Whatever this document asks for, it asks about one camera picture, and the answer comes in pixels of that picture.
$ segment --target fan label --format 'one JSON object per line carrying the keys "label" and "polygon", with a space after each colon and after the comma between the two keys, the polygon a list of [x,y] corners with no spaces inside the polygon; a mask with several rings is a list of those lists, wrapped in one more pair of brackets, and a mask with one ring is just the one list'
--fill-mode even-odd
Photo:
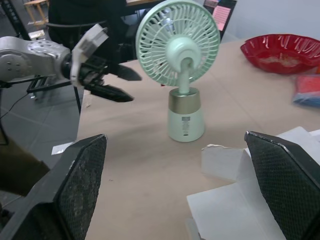
{"label": "fan label", "polygon": [[190,129],[190,116],[183,116],[182,117],[182,131],[183,136],[189,136],[189,129]]}

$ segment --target plastic bag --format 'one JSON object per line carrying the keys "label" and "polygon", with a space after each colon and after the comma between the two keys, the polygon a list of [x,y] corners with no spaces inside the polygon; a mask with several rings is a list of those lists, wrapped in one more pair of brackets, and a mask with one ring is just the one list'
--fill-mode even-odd
{"label": "plastic bag", "polygon": [[299,75],[292,101],[299,105],[320,108],[320,74]]}

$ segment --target fan guard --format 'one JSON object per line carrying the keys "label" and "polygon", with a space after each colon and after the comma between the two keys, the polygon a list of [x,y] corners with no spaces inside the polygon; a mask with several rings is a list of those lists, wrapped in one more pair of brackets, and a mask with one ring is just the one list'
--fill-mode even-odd
{"label": "fan guard", "polygon": [[220,32],[212,15],[193,0],[167,0],[143,18],[136,35],[137,58],[153,80],[178,85],[178,72],[168,63],[166,47],[178,37],[191,38],[201,50],[200,64],[189,73],[190,83],[204,75],[214,63]]}

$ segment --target white cardboard box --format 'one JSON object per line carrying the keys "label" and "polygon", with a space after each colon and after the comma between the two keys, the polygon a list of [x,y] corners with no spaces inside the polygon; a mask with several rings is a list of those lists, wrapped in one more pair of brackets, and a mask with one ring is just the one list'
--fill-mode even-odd
{"label": "white cardboard box", "polygon": [[[278,137],[299,144],[320,164],[320,130],[297,127]],[[247,148],[208,145],[202,150],[202,171],[231,184],[187,196],[201,238],[286,240],[260,192]]]}

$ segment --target fan base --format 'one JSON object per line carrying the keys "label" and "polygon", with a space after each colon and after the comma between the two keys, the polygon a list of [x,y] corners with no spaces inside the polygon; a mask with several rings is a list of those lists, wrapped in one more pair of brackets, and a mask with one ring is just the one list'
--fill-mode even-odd
{"label": "fan base", "polygon": [[192,142],[205,132],[205,120],[200,102],[200,93],[191,87],[189,93],[179,89],[169,93],[168,134],[178,142]]}
{"label": "fan base", "polygon": [[192,142],[205,132],[205,121],[202,108],[191,114],[177,114],[168,111],[168,134],[178,142]]}

